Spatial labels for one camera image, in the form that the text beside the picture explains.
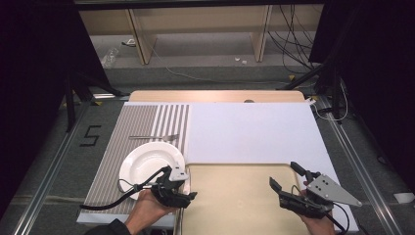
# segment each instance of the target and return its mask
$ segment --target white cord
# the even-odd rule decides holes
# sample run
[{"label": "white cord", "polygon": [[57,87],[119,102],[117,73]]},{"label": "white cord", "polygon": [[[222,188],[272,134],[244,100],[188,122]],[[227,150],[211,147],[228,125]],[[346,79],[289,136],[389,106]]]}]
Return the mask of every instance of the white cord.
[{"label": "white cord", "polygon": [[344,115],[342,118],[339,118],[339,119],[332,119],[332,118],[322,117],[322,116],[320,116],[320,114],[318,114],[318,110],[317,110],[317,107],[315,106],[315,104],[311,104],[311,105],[314,107],[314,109],[315,109],[315,113],[317,113],[317,115],[318,115],[320,118],[322,118],[322,119],[326,119],[326,120],[331,120],[331,121],[338,121],[338,120],[343,120],[343,119],[345,119],[345,118],[346,118],[347,113],[348,113],[347,97],[346,97],[345,89],[343,88],[342,84],[340,84],[340,86],[342,87],[343,95],[345,96],[345,102],[346,102],[346,113],[345,113],[345,115]]},{"label": "white cord", "polygon": [[[156,52],[156,50],[154,49],[154,47],[150,46],[147,41],[146,44],[152,49],[152,51],[155,53],[156,57],[161,61],[162,64],[164,64],[164,61],[162,60],[162,58],[159,56],[159,54]],[[195,80],[200,80],[200,81],[211,81],[211,82],[218,82],[218,83],[246,83],[246,84],[272,84],[272,83],[280,83],[280,84],[290,84],[287,82],[282,82],[282,81],[221,81],[221,80],[213,80],[213,79],[208,79],[208,78],[200,78],[200,77],[194,77],[188,74],[184,74],[184,73],[179,73],[179,72],[175,72],[173,70],[171,70],[169,67],[164,66],[170,73],[174,74],[174,75],[180,75],[180,76],[185,76],[191,79],[195,79]],[[314,83],[307,85],[307,86],[299,86],[299,87],[309,87],[314,85]]]}]

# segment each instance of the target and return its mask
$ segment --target hand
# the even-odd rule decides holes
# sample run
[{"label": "hand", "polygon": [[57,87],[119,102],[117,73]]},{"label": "hand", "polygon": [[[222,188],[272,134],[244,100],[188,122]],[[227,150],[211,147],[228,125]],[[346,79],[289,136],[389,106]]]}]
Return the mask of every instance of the hand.
[{"label": "hand", "polygon": [[177,208],[168,208],[157,201],[150,189],[140,192],[137,203],[125,221],[129,232],[137,234],[149,227],[164,215],[177,211]]},{"label": "hand", "polygon": [[[305,195],[306,191],[301,190],[300,195]],[[302,222],[305,223],[305,226],[307,227],[308,231],[311,235],[335,235],[335,225],[333,222],[327,217],[324,216],[323,218],[309,218],[304,215],[299,214],[299,217],[301,218]]]}]

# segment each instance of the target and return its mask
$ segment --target metal fork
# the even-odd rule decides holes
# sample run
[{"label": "metal fork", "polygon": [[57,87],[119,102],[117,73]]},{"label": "metal fork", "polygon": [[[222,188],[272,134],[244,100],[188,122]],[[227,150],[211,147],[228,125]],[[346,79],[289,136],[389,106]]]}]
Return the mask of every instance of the metal fork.
[{"label": "metal fork", "polygon": [[164,136],[152,136],[152,135],[130,135],[128,139],[162,139],[162,141],[169,142],[177,139],[179,134],[164,135]]}]

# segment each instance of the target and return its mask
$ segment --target black curtain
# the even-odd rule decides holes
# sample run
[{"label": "black curtain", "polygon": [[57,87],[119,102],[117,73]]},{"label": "black curtain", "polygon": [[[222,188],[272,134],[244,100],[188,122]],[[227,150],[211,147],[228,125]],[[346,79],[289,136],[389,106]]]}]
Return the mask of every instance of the black curtain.
[{"label": "black curtain", "polygon": [[86,100],[91,97],[88,84],[77,72],[109,84],[79,13],[70,0],[61,1],[68,6],[0,3],[0,216],[40,147],[47,145],[65,79],[76,80],[73,90]]},{"label": "black curtain", "polygon": [[[337,69],[380,155],[415,192],[415,4],[363,2]],[[331,1],[324,7],[311,61],[326,59],[356,6]]]}]

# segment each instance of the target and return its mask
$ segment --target wooden tabletop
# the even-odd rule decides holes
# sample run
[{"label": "wooden tabletop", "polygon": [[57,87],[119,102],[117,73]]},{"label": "wooden tabletop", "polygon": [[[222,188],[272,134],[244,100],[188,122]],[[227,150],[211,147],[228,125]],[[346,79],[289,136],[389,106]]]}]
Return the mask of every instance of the wooden tabletop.
[{"label": "wooden tabletop", "polygon": [[139,90],[131,102],[304,102],[299,91],[277,90]]}]

